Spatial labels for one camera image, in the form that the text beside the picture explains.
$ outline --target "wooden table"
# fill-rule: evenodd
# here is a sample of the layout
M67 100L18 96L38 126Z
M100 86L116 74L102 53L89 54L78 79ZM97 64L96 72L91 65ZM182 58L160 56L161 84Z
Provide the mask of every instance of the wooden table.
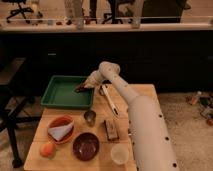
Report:
M153 85L133 84L132 86L141 94L146 94L157 100L156 91ZM127 105L112 85L108 86L108 91L120 116L118 118L114 117L106 98L101 96L96 88L93 106L91 108L97 114L94 127L87 126L83 118L83 114L86 110L59 110L45 108L31 144L24 169L26 171L136 171L137 168L133 159L131 139L128 135ZM41 145L48 141L47 126L54 118L62 115L70 115L75 120L72 139L68 143L57 145L57 151L53 158L44 158L40 156L39 150ZM114 118L118 129L119 141L114 143L107 141L106 131L103 124L104 119L108 117ZM73 141L83 132L92 132L97 135L100 140L100 149L98 154L92 160L86 162L78 160L72 151ZM118 142L125 143L130 151L130 158L128 162L122 166L116 165L110 157L110 149Z

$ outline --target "red bowl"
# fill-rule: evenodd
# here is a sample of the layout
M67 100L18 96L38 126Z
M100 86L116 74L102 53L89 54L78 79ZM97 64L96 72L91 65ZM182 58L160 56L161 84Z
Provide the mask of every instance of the red bowl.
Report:
M67 125L69 123L73 122L73 118L70 116L61 116L58 117L56 119L54 119L52 122L50 122L48 128L53 128L53 127L57 127L57 126L64 126ZM69 133L67 133L60 141L56 141L48 132L48 138L53 141L55 144L63 144L68 142L71 138L72 138L72 133L74 130L74 126L72 127L72 129L70 130Z

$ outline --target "floor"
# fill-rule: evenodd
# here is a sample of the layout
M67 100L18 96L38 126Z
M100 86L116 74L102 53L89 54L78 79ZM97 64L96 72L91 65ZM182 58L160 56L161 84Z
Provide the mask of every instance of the floor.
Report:
M182 23L194 23L194 22L210 22L213 18L213 1L212 0L188 0L191 9L184 10L182 14ZM82 6L84 9L85 16L89 15L89 0L83 0ZM8 16L8 10L17 8L16 4L3 3L0 2L0 21L5 21L5 18ZM127 5L121 5L121 10L127 10ZM65 8L63 0L56 0L52 3L51 0L40 1L39 10L43 13L43 20L64 20L65 17ZM110 6L107 0L98 0L97 1L97 18L100 21L103 20L103 14L110 12ZM29 18L35 19L36 17L32 14L28 14ZM21 15L14 17L21 24L19 19L22 19Z
M188 93L158 93L161 109L164 113L173 148L181 171L212 171L213 170L213 127L206 123L200 115L204 109L199 103L190 105L186 101L196 92ZM27 105L25 112L31 116L40 115L43 108L41 97L36 97L36 103ZM8 108L16 104L11 100ZM20 156L25 160L38 123L20 125L16 131ZM23 168L13 169L11 165L12 152L8 142L7 132L0 133L0 170L23 171Z

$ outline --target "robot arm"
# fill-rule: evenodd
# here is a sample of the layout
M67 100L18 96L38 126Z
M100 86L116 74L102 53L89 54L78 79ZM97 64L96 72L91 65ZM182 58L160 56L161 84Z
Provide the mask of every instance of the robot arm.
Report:
M151 97L140 95L119 76L120 67L102 62L84 83L93 88L109 80L128 105L133 153L139 171L179 171L163 114Z

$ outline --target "green tray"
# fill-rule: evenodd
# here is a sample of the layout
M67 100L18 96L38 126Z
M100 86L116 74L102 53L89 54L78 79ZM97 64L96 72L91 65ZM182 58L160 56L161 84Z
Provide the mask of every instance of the green tray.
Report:
M49 108L89 109L93 103L94 89L76 93L76 87L86 76L54 75L41 99L41 105Z

